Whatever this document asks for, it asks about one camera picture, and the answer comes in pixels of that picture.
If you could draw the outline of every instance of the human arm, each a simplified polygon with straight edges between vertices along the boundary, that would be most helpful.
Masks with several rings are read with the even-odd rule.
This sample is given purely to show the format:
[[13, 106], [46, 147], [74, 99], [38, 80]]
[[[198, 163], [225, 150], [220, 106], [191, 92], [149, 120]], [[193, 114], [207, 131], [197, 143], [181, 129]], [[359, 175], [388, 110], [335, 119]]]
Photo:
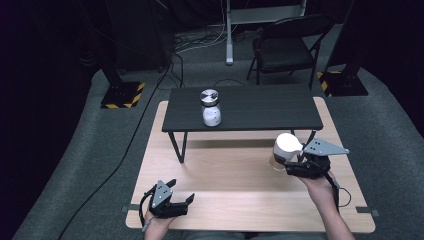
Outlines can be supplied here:
[[168, 232], [169, 225], [175, 220], [174, 218], [155, 218], [150, 211], [147, 211], [144, 218], [146, 224], [150, 225], [147, 227], [144, 239], [145, 240], [162, 240]]
[[326, 178], [299, 178], [308, 188], [309, 196], [315, 203], [324, 223], [327, 236], [333, 239], [355, 239], [346, 222], [334, 204], [333, 189]]

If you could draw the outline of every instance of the black cable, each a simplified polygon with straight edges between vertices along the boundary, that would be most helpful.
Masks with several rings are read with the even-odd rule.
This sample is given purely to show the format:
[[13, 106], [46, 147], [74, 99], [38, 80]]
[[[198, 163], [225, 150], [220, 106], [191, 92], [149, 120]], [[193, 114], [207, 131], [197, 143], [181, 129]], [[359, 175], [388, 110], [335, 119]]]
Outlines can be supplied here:
[[81, 209], [91, 200], [91, 198], [109, 181], [110, 178], [112, 178], [114, 176], [114, 174], [119, 170], [119, 168], [122, 166], [122, 163], [124, 162], [125, 158], [128, 155], [128, 152], [130, 150], [130, 147], [134, 141], [134, 138], [138, 132], [138, 129], [140, 128], [141, 125], [141, 121], [144, 118], [144, 114], [146, 113], [147, 108], [149, 107], [149, 104], [153, 98], [153, 96], [155, 95], [156, 90], [158, 89], [158, 86], [160, 85], [161, 81], [163, 80], [163, 76], [161, 78], [159, 78], [160, 81], [157, 83], [155, 89], [153, 90], [152, 94], [150, 95], [149, 100], [147, 101], [146, 107], [143, 110], [143, 113], [141, 114], [140, 119], [138, 120], [137, 126], [134, 130], [134, 133], [130, 139], [130, 142], [128, 143], [128, 146], [125, 150], [124, 156], [122, 156], [121, 161], [118, 163], [118, 165], [115, 167], [115, 169], [112, 171], [111, 174], [109, 174], [109, 176], [90, 194], [90, 196], [80, 205], [80, 207], [74, 212], [74, 214], [71, 216], [71, 218], [68, 220], [68, 222], [66, 223], [65, 227], [62, 229], [58, 239], [61, 239], [63, 237], [63, 234], [66, 232], [66, 230], [68, 229], [69, 225], [72, 223], [72, 221], [74, 220], [74, 218], [76, 217], [76, 215], [81, 211]]
[[184, 36], [178, 36], [178, 37], [175, 38], [175, 40], [174, 40], [174, 42], [176, 42], [175, 52], [185, 50], [193, 44], [194, 45], [208, 44], [211, 41], [212, 41], [212, 43], [214, 43], [220, 37], [220, 34], [216, 31], [213, 31], [211, 33], [206, 33], [206, 35], [203, 36], [203, 37], [196, 38], [196, 39], [193, 39], [193, 40], [189, 40], [188, 36], [189, 36], [189, 34], [184, 35]]
[[143, 213], [143, 204], [144, 204], [144, 201], [146, 201], [146, 199], [149, 196], [152, 196], [153, 195], [153, 192], [155, 191], [155, 189], [156, 189], [156, 184], [149, 191], [145, 192], [144, 195], [143, 195], [143, 197], [141, 198], [140, 209], [138, 210], [138, 216], [140, 217], [140, 222], [141, 222], [141, 226], [142, 227], [144, 227], [144, 224], [145, 224], [144, 213]]
[[172, 65], [172, 68], [173, 68], [174, 67], [174, 62], [172, 61], [172, 59], [169, 59], [168, 67], [166, 68], [165, 73], [162, 75], [162, 77], [160, 77], [158, 79], [158, 81], [156, 83], [156, 88], [157, 89], [159, 89], [159, 90], [169, 90], [169, 89], [166, 89], [166, 88], [159, 88], [159, 85], [163, 81], [163, 79], [165, 79], [165, 77], [169, 77], [172, 81], [174, 81], [174, 79], [171, 76], [168, 75], [168, 71], [169, 71], [169, 68], [171, 67], [171, 65]]
[[227, 39], [227, 37], [225, 37], [225, 38], [223, 38], [222, 40], [220, 40], [220, 41], [218, 41], [220, 38], [221, 38], [221, 36], [222, 36], [222, 34], [224, 33], [224, 31], [225, 31], [225, 14], [224, 14], [224, 6], [223, 6], [223, 4], [222, 4], [222, 0], [220, 1], [221, 2], [221, 13], [222, 13], [222, 23], [223, 23], [223, 27], [222, 27], [222, 31], [221, 31], [221, 33], [219, 34], [219, 36], [218, 37], [216, 37], [211, 43], [209, 43], [209, 44], [205, 44], [205, 43], [202, 43], [202, 44], [205, 44], [205, 45], [201, 45], [201, 46], [196, 46], [196, 47], [185, 47], [184, 49], [180, 49], [180, 47], [177, 47], [176, 48], [176, 53], [180, 53], [180, 52], [184, 52], [184, 51], [187, 51], [187, 50], [191, 50], [191, 49], [196, 49], [196, 48], [203, 48], [203, 47], [210, 47], [210, 46], [214, 46], [214, 45], [216, 45], [216, 44], [219, 44], [219, 43], [221, 43], [222, 41], [224, 41], [225, 39]]
[[347, 205], [350, 204], [350, 201], [352, 201], [352, 195], [350, 194], [350, 192], [346, 188], [340, 188], [340, 189], [345, 190], [345, 192], [349, 195], [349, 201], [345, 205], [339, 206], [339, 207], [346, 207]]
[[[158, 82], [159, 81], [162, 81], [163, 79], [165, 79], [165, 77], [168, 77], [169, 79], [171, 79], [174, 82], [175, 87], [181, 88], [181, 87], [185, 86], [185, 84], [184, 84], [184, 66], [183, 66], [184, 65], [184, 62], [183, 62], [183, 59], [181, 58], [180, 55], [174, 53], [173, 56], [177, 56], [180, 59], [180, 61], [181, 61], [181, 78], [178, 77], [177, 74], [174, 72], [174, 66], [175, 66], [175, 64], [172, 61], [172, 59], [170, 59], [170, 64], [168, 65], [168, 68], [166, 69], [165, 74], [158, 80]], [[171, 75], [168, 75], [168, 72], [169, 71], [171, 72], [171, 75], [172, 76], [174, 76], [175, 78], [178, 79], [178, 81], [180, 82], [180, 85], [179, 86], [178, 86], [176, 80]], [[169, 89], [168, 88], [159, 88], [159, 90], [171, 90], [171, 89], [172, 88], [169, 88]]]

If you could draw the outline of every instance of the black table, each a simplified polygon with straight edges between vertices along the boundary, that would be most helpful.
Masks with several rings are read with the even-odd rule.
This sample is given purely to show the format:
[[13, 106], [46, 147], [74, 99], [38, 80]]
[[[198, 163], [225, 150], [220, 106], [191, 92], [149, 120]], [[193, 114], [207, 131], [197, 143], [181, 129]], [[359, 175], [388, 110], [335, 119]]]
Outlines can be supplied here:
[[[203, 122], [200, 93], [218, 91], [221, 123], [208, 127]], [[162, 131], [167, 132], [180, 163], [184, 162], [188, 132], [312, 130], [308, 142], [323, 124], [307, 85], [255, 85], [191, 87], [171, 90]], [[184, 132], [182, 152], [174, 132]]]

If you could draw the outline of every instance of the tripod base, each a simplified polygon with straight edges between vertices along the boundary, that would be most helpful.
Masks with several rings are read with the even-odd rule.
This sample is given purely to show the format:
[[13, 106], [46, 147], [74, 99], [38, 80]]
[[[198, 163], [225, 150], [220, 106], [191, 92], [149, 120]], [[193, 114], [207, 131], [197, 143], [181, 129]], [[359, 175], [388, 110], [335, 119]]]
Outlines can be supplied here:
[[341, 72], [318, 72], [317, 75], [327, 97], [368, 96], [357, 76], [347, 79]]
[[109, 86], [102, 100], [102, 108], [132, 108], [137, 106], [145, 83], [123, 82], [120, 87]]

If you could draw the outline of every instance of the black chair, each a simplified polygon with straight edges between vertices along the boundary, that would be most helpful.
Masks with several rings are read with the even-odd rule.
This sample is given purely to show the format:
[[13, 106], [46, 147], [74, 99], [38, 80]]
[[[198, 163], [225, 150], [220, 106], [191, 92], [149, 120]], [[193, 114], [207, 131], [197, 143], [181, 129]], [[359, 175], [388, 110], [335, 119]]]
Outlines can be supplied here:
[[[261, 36], [253, 40], [255, 57], [250, 65], [250, 73], [256, 71], [256, 84], [260, 73], [277, 73], [312, 68], [309, 88], [312, 88], [321, 40], [334, 26], [332, 18], [314, 14], [279, 20], [266, 27]], [[318, 36], [308, 48], [303, 37]]]

